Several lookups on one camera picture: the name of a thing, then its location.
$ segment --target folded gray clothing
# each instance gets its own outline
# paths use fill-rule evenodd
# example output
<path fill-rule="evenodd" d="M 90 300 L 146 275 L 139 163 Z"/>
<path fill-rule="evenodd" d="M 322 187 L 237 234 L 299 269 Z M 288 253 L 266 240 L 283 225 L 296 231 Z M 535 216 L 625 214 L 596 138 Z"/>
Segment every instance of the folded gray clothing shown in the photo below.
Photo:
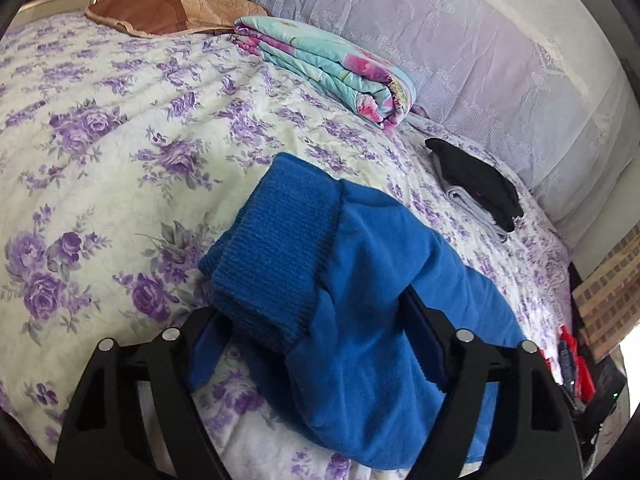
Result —
<path fill-rule="evenodd" d="M 476 200 L 469 195 L 467 190 L 462 186 L 454 186 L 442 176 L 442 167 L 440 165 L 440 159 L 435 152 L 430 153 L 431 162 L 433 163 L 433 169 L 436 179 L 440 187 L 444 191 L 447 199 L 455 206 L 459 207 L 473 218 L 475 218 L 480 225 L 482 225 L 491 236 L 501 243 L 507 241 L 507 231 L 496 225 L 494 217 L 486 209 L 476 202 Z"/>

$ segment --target blue garment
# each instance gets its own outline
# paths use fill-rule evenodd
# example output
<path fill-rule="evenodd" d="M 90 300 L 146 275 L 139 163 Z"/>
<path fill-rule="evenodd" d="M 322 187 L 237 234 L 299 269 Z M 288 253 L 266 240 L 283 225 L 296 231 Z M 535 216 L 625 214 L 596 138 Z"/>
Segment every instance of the blue garment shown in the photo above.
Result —
<path fill-rule="evenodd" d="M 274 409 L 372 468 L 411 466 L 444 400 L 396 317 L 409 284 L 487 343 L 524 339 L 495 285 L 404 206 L 283 153 L 199 267 Z M 493 386 L 470 462 L 484 455 Z"/>

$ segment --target bed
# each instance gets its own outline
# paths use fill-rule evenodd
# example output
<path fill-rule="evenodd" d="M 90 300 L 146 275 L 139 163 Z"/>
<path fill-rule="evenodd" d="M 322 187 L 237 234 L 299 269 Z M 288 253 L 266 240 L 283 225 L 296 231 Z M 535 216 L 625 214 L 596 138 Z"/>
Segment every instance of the bed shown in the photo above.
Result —
<path fill-rule="evenodd" d="M 431 101 L 422 104 L 433 117 Z M 623 116 L 637 112 L 624 106 Z M 455 126 L 412 114 L 385 133 L 225 36 L 130 38 L 79 13 L 9 31 L 0 42 L 0 408 L 53 460 L 97 342 L 150 340 L 203 306 L 199 257 L 282 151 L 389 193 L 441 232 L 494 281 L 558 380 L 570 251 L 530 183 Z M 445 199 L 427 137 L 515 184 L 524 216 L 507 243 Z M 149 390 L 140 391 L 154 457 L 171 472 Z M 233 344 L 194 400 L 233 478 L 406 475 L 370 470 L 290 430 Z"/>

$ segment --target folded black clothing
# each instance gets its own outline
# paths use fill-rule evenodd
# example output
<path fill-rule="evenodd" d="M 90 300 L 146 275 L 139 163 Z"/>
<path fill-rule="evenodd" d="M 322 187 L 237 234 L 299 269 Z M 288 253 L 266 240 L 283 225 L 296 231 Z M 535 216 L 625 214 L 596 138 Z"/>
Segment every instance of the folded black clothing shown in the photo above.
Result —
<path fill-rule="evenodd" d="M 493 166 L 465 153 L 442 139 L 427 139 L 424 145 L 438 155 L 442 177 L 460 186 L 494 217 L 508 233 L 515 229 L 513 219 L 524 213 L 515 186 Z"/>

